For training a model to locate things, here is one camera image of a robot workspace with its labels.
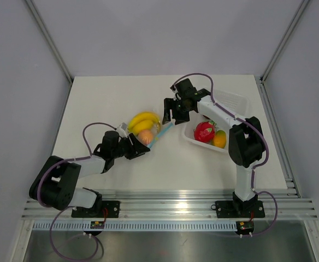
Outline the orange peach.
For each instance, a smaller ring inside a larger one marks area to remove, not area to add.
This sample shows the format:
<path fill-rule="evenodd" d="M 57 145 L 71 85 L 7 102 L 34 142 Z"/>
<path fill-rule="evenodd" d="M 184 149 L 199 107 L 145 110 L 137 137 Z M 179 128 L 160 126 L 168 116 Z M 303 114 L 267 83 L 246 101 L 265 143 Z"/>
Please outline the orange peach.
<path fill-rule="evenodd" d="M 151 130 L 146 129 L 139 132 L 138 139 L 142 144 L 147 146 L 153 141 L 154 135 Z"/>

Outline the clear zip top bag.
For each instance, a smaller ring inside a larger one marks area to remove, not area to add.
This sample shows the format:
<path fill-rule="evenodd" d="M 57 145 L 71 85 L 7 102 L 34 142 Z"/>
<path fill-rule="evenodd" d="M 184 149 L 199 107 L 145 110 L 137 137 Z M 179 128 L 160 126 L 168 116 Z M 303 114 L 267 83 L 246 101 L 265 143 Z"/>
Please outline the clear zip top bag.
<path fill-rule="evenodd" d="M 160 116 L 153 111 L 143 111 L 130 119 L 127 130 L 143 145 L 151 148 L 173 125 L 173 122 L 162 124 Z"/>

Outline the yellow banana bunch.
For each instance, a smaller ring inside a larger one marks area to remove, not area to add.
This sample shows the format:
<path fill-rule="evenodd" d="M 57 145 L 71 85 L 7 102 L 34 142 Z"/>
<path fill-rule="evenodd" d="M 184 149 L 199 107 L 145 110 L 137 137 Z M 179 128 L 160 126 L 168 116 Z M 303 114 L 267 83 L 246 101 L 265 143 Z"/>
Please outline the yellow banana bunch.
<path fill-rule="evenodd" d="M 135 115 L 128 124 L 128 131 L 135 135 L 142 130 L 150 130 L 153 126 L 160 126 L 160 117 L 154 112 L 141 112 Z"/>

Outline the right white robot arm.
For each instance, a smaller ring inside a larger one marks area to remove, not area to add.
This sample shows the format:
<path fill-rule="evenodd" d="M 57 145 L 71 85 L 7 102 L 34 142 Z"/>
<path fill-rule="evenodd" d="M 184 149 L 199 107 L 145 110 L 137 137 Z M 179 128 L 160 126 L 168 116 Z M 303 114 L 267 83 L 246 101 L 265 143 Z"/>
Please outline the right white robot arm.
<path fill-rule="evenodd" d="M 224 106 L 212 101 L 211 92 L 185 87 L 178 90 L 174 98 L 164 99 L 163 123 L 174 120 L 181 124 L 190 120 L 190 111 L 195 111 L 211 119 L 218 127 L 225 129 L 228 139 L 228 154 L 236 164 L 236 186 L 233 199 L 216 201 L 218 218 L 263 218 L 263 203 L 253 188 L 253 167 L 267 150 L 263 141 L 258 118 L 245 120 L 229 112 Z"/>

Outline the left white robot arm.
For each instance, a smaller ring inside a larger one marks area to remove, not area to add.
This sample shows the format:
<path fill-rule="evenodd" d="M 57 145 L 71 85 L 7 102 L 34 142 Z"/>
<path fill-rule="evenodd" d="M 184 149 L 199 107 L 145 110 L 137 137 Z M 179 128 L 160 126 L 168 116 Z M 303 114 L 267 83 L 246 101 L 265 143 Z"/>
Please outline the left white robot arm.
<path fill-rule="evenodd" d="M 131 160 L 148 152 L 150 149 L 134 134 L 122 138 L 114 130 L 107 131 L 88 157 L 50 156 L 32 183 L 29 197 L 59 211 L 72 207 L 73 218 L 104 218 L 118 206 L 105 204 L 102 194 L 93 189 L 78 188 L 78 179 L 109 171 L 117 158 Z"/>

